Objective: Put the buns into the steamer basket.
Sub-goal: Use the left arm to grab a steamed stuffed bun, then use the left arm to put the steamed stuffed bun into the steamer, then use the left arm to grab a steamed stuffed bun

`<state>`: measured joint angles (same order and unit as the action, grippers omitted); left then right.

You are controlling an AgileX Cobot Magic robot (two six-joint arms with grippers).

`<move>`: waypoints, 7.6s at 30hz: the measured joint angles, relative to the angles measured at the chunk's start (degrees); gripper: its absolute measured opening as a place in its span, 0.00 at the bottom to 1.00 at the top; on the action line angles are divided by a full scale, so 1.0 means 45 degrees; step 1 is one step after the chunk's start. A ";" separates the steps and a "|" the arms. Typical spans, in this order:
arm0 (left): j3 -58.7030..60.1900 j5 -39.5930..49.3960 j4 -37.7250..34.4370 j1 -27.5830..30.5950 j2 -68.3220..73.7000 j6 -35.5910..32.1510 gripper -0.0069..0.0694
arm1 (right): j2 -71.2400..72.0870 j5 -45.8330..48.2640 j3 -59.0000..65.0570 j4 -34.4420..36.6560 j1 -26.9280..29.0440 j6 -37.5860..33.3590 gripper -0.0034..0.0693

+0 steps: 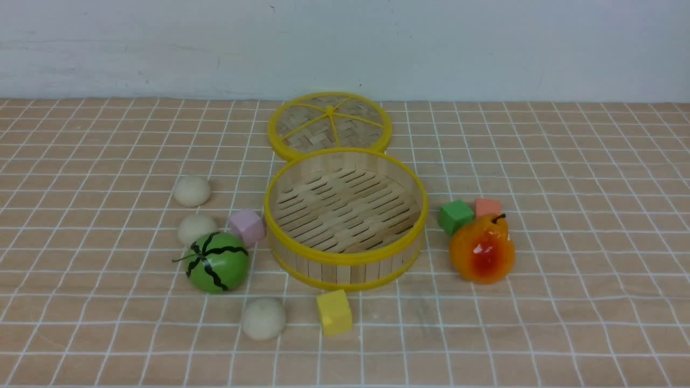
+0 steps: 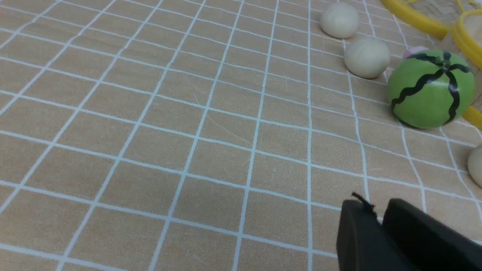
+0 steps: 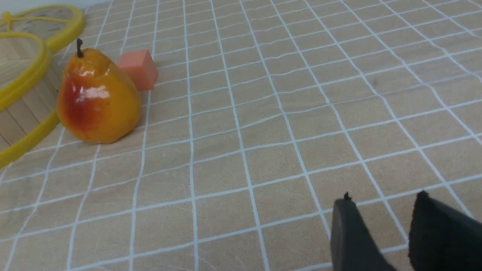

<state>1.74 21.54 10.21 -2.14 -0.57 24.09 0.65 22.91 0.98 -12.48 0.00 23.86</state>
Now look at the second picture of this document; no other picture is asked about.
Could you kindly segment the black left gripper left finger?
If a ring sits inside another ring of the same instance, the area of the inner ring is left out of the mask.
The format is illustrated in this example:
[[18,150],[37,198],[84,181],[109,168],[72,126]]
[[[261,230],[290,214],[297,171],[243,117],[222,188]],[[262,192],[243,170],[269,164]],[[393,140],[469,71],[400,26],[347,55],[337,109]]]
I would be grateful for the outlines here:
[[360,194],[342,203],[336,254],[341,271],[411,271],[413,265],[382,228],[375,206]]

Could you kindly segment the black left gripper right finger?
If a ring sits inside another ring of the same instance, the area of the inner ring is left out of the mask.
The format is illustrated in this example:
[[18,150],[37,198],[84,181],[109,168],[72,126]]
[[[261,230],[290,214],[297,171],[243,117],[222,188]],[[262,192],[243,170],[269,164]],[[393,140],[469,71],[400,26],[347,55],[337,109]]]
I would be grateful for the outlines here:
[[404,199],[390,199],[382,226],[421,271],[480,271],[481,245]]

